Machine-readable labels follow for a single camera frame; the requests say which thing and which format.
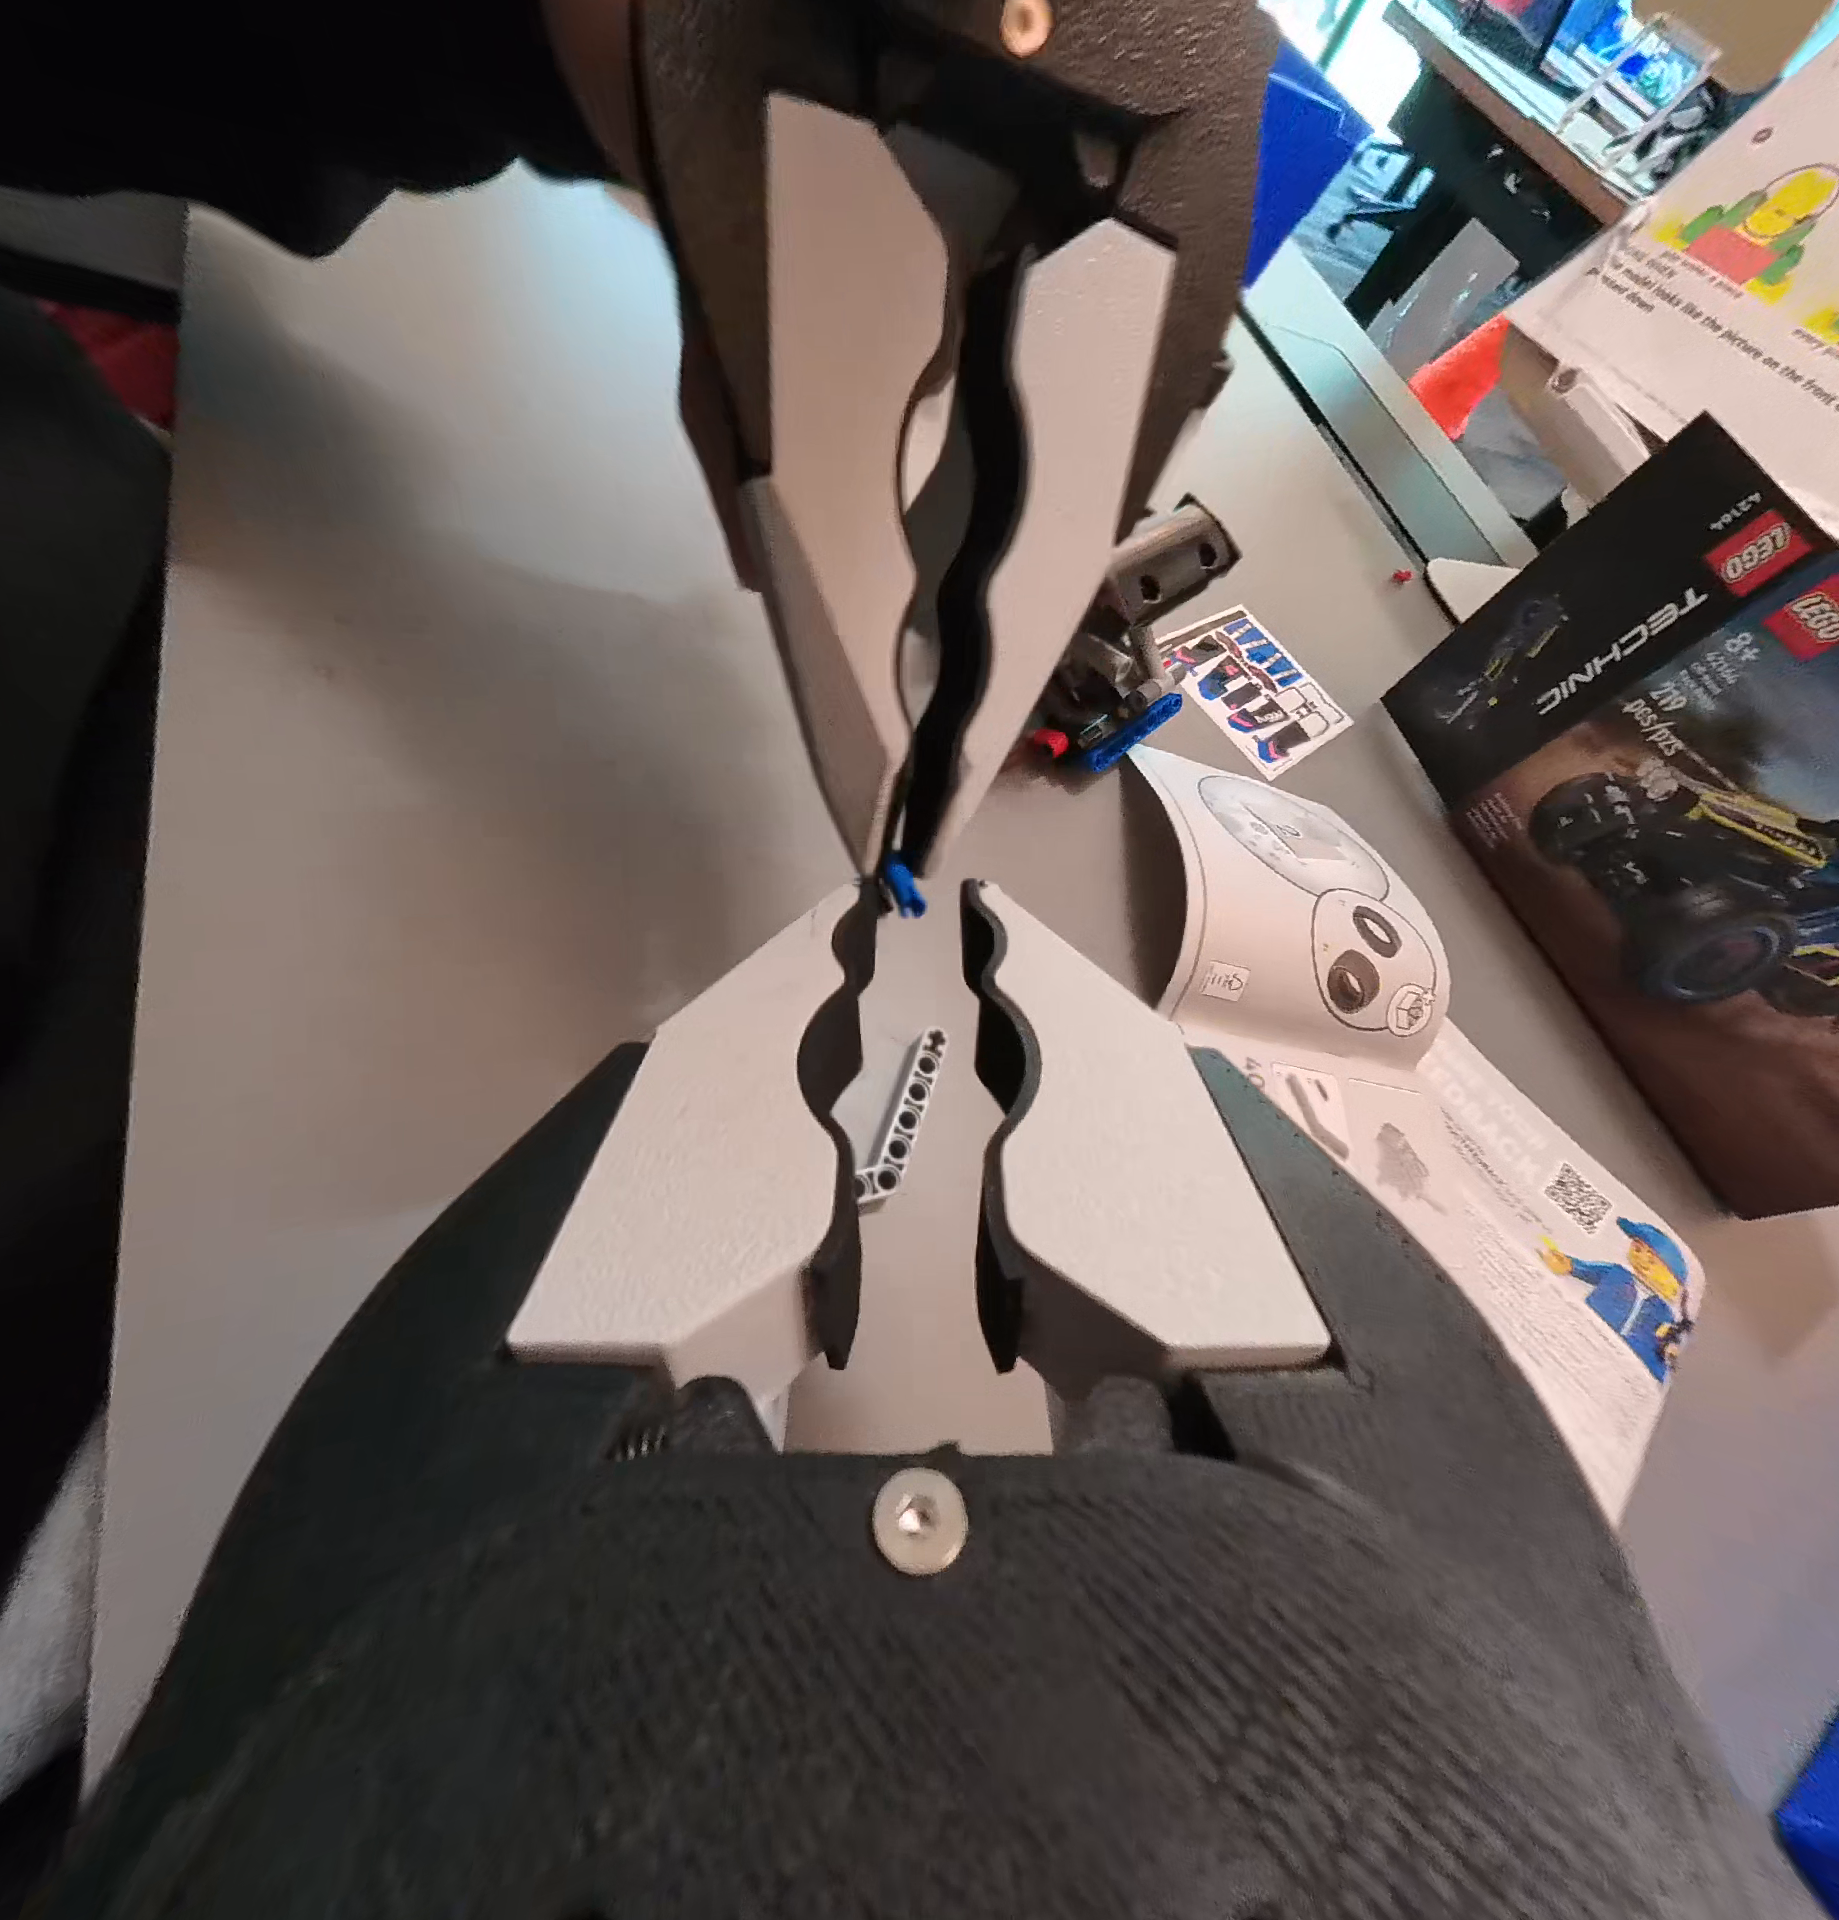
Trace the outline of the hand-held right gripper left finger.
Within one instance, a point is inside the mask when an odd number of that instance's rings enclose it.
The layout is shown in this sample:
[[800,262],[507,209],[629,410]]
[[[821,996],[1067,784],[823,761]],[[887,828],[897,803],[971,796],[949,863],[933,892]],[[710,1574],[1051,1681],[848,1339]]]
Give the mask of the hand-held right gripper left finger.
[[528,1364],[739,1385],[778,1447],[793,1385],[853,1350],[861,1240],[837,1103],[861,1069],[882,903],[819,901],[668,1017],[516,1312]]

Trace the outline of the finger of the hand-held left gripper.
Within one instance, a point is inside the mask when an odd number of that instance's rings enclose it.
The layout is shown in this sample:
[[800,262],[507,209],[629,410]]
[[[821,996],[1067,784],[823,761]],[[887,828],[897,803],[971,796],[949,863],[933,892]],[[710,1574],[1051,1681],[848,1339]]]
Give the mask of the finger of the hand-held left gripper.
[[902,450],[947,252],[876,128],[786,94],[765,102],[765,219],[771,452],[739,492],[815,781],[873,875],[912,744]]
[[939,679],[894,855],[912,877],[980,811],[1122,539],[1172,266],[1108,219],[975,280],[957,394],[971,501],[934,597]]

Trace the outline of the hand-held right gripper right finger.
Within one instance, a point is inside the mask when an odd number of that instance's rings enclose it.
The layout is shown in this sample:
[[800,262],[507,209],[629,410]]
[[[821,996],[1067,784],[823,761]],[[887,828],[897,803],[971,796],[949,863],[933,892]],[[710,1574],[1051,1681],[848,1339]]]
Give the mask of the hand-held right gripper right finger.
[[968,880],[980,1331],[1055,1444],[1245,1444],[1331,1411],[1336,1339],[1181,1030],[992,880]]

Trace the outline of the grey lego beam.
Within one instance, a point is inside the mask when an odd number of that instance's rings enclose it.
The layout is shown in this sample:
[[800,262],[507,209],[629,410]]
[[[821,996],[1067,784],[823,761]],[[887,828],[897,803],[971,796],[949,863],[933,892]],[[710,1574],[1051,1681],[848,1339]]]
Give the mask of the grey lego beam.
[[899,1057],[899,1073],[884,1096],[884,1112],[868,1137],[868,1150],[859,1154],[853,1166],[853,1200],[859,1212],[882,1208],[908,1186],[947,1052],[947,1030],[928,1024]]

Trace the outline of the person's left forearm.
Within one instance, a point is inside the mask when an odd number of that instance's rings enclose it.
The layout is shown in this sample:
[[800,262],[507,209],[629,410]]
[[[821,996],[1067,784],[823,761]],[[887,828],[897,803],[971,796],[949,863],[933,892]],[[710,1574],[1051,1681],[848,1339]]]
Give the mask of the person's left forearm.
[[0,186],[165,195],[301,257],[390,195],[612,181],[541,2],[0,2]]

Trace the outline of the blue lego vehicle model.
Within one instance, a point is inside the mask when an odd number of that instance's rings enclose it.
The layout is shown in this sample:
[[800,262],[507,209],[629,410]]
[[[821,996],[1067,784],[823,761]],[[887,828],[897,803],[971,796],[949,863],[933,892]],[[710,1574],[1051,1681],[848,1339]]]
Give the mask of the blue lego vehicle model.
[[1167,662],[1160,627],[1240,555],[1224,524],[1192,498],[1122,541],[1042,693],[1031,751],[1096,776],[1175,719],[1181,669]]

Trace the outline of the black toy set box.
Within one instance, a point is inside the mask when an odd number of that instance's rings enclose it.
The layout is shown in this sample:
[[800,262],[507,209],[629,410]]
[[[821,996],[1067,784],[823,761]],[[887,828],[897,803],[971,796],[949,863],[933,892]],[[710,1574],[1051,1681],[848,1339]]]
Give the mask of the black toy set box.
[[1700,416],[1386,707],[1723,1208],[1839,1207],[1839,535]]

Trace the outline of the person's left hand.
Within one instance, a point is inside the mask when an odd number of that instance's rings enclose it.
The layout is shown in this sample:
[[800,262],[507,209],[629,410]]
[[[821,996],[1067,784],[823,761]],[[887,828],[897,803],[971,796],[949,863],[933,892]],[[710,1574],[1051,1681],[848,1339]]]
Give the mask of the person's left hand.
[[634,2],[541,2],[554,61],[609,177],[643,191]]

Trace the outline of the wooden background table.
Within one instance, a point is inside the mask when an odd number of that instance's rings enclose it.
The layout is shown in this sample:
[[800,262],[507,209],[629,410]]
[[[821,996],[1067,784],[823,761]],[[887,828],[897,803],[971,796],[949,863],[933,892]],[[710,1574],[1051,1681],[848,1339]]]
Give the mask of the wooden background table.
[[1363,326],[1482,227],[1522,280],[1576,252],[1644,195],[1607,158],[1610,132],[1568,120],[1580,69],[1558,48],[1570,2],[1388,5],[1383,22],[1422,70],[1390,128],[1419,192],[1346,297]]

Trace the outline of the sticker sheet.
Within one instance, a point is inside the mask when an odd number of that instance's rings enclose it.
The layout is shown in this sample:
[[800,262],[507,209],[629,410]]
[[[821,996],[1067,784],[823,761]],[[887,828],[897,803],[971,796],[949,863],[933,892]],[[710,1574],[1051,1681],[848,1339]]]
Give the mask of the sticker sheet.
[[1185,707],[1261,781],[1284,777],[1353,728],[1346,705],[1241,604],[1170,626],[1157,648]]

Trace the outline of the instruction booklet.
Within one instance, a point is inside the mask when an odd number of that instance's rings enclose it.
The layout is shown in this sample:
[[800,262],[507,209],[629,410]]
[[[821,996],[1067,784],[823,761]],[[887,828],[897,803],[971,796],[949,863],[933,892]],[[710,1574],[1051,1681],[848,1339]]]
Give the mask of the instruction booklet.
[[1461,1283],[1621,1523],[1703,1306],[1689,1240],[1450,1021],[1423,903],[1341,815],[1156,747],[1181,949],[1160,1013]]

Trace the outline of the orange traffic cone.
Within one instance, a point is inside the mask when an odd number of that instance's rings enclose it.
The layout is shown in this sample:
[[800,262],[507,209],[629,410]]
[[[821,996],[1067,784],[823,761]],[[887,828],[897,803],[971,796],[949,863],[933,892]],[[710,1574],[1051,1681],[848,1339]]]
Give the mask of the orange traffic cone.
[[1408,392],[1448,440],[1461,441],[1482,402],[1498,389],[1509,331],[1501,310],[1410,375]]

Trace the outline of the white sign holder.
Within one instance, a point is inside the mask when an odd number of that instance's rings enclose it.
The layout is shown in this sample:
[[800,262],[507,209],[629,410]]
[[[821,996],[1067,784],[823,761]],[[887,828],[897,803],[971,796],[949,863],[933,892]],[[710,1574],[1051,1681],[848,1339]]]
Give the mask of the white sign holder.
[[1530,350],[1512,378],[1514,405],[1532,440],[1587,504],[1604,501],[1662,449],[1582,368]]

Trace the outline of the white printed sign board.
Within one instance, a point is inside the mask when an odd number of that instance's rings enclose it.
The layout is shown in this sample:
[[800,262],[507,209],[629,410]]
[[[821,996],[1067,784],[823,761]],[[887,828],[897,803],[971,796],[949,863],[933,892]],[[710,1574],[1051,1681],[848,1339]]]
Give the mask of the white printed sign board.
[[1839,492],[1839,33],[1509,321],[1652,435],[1711,416]]

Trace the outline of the red fabric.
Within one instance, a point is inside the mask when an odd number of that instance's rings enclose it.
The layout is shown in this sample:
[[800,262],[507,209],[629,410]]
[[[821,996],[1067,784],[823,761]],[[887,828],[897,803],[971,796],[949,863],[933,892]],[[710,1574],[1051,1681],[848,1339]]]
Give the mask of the red fabric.
[[171,435],[178,416],[177,324],[67,300],[38,300],[38,308],[77,346],[133,416],[156,434]]

